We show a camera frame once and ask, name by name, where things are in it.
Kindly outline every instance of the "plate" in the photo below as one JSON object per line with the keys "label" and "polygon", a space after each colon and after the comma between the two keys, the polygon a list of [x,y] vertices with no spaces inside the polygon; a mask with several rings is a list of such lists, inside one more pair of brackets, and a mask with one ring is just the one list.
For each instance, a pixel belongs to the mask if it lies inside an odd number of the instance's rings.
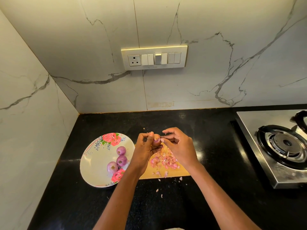
{"label": "plate", "polygon": [[[128,163],[114,174],[109,174],[106,166],[119,157],[116,149],[119,146],[126,148],[125,156]],[[95,139],[83,152],[80,161],[82,178],[95,187],[109,187],[118,183],[127,169],[134,151],[132,140],[121,133],[108,133]]]}

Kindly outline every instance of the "stainless steel stove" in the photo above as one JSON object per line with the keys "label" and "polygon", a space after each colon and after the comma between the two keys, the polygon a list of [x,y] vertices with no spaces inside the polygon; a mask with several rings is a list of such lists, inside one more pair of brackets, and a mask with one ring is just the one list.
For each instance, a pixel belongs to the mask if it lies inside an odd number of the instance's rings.
{"label": "stainless steel stove", "polygon": [[274,189],[307,184],[307,111],[242,111],[237,115]]}

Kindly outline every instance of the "granite countertop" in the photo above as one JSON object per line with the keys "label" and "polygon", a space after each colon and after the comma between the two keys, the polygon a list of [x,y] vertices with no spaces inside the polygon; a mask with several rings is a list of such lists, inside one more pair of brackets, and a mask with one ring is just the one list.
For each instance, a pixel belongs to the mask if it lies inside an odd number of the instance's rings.
{"label": "granite countertop", "polygon": [[[307,190],[271,187],[235,117],[236,111],[306,108],[307,105],[288,105],[82,114],[28,229],[94,227],[115,189],[92,187],[80,174],[82,153],[98,136],[121,132],[135,143],[140,132],[161,134],[165,128],[177,126],[193,138],[198,158],[212,177],[260,228],[305,230]],[[138,182],[126,229],[188,230],[200,224],[206,229],[219,229],[190,176],[183,177],[180,183],[178,178]]]}

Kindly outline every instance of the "oval plate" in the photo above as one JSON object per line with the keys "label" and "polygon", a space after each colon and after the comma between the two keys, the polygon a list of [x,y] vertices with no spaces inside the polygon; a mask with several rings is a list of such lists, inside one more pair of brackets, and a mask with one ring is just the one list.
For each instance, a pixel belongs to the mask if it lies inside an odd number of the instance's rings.
{"label": "oval plate", "polygon": [[[114,174],[109,174],[106,166],[109,162],[119,157],[116,149],[119,146],[126,148],[125,156],[128,163]],[[95,187],[109,187],[115,185],[121,179],[127,169],[134,151],[132,140],[121,133],[108,133],[95,139],[83,152],[80,161],[82,178]]]}

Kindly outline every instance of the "pink rose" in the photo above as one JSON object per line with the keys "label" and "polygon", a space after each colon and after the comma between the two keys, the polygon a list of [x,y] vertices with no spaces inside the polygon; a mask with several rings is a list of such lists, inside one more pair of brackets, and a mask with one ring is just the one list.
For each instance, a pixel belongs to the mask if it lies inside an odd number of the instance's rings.
{"label": "pink rose", "polygon": [[113,141],[114,139],[114,135],[116,136],[116,134],[114,133],[108,133],[108,134],[105,134],[102,136],[102,139],[105,141],[105,142],[111,142]]}
{"label": "pink rose", "polygon": [[116,138],[111,142],[111,145],[115,146],[118,145],[121,141],[121,138],[119,136],[116,136]]}
{"label": "pink rose", "polygon": [[119,182],[124,174],[124,169],[119,169],[117,172],[113,174],[113,177],[111,178],[112,182]]}

